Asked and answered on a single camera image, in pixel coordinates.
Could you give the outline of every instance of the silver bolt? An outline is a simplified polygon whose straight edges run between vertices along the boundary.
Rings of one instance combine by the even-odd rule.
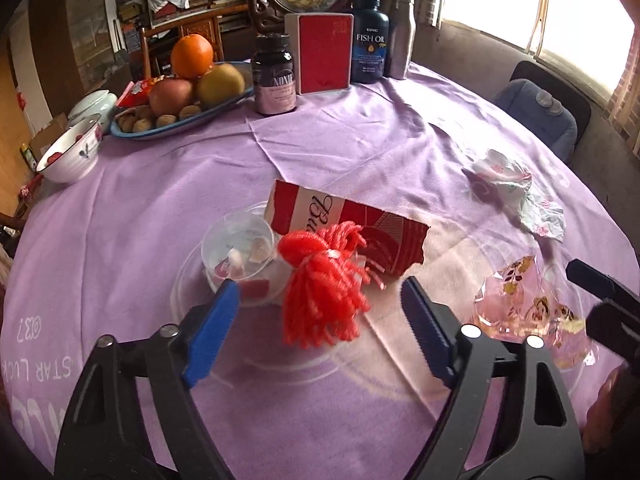
[[[460,329],[460,332],[462,332],[463,335],[470,337],[471,339],[476,339],[482,334],[482,331],[475,325],[463,325]]]
[[[116,340],[113,338],[112,335],[105,334],[105,335],[101,335],[98,338],[98,341],[95,342],[95,345],[98,348],[107,348],[107,346],[111,346],[114,341]]]
[[[180,332],[180,330],[178,326],[174,324],[164,325],[160,328],[160,335],[162,337],[174,337],[178,335],[178,332]]]
[[[537,335],[530,335],[527,337],[527,344],[533,348],[542,348],[545,342]]]

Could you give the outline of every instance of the black bottle cap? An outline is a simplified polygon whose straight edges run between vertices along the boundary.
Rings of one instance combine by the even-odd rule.
[[[288,34],[261,34],[256,39],[256,46],[260,52],[271,50],[286,50],[289,46]]]
[[[351,6],[354,9],[377,10],[380,6],[380,0],[351,0]]]

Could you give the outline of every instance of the tablecloth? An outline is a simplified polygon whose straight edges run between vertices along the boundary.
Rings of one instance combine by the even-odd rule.
[[[523,231],[463,173],[487,148],[525,164],[562,205],[563,243]],[[87,177],[36,206],[9,277],[2,378],[14,424],[46,466],[96,338],[148,337],[210,298],[197,251],[207,227],[266,200],[276,178],[429,223],[425,263],[408,274],[460,317],[487,275],[529,253],[581,315],[595,299],[566,284],[572,258],[639,290],[629,241],[579,179],[501,110],[420,66],[405,81],[300,97],[291,114],[264,118],[249,100],[179,136],[108,137]],[[313,351],[281,343],[279,307],[241,309],[193,390],[236,478],[404,476],[447,391],[399,309],[399,282],[367,293],[362,337]],[[596,358],[563,374],[579,422],[618,363],[604,349]],[[170,465],[148,384],[139,388],[156,458]],[[498,393],[470,463],[482,460]]]

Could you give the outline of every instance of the plastic cup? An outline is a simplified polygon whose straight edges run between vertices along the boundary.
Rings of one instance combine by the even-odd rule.
[[[289,265],[278,257],[276,234],[258,215],[239,211],[209,228],[200,254],[213,291],[224,280],[238,283],[242,306],[267,303],[284,289]]]

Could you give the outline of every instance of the blue bottle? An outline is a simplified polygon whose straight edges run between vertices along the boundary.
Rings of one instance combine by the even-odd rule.
[[[351,0],[353,50],[351,82],[373,83],[385,70],[389,18],[378,10],[380,0]]]

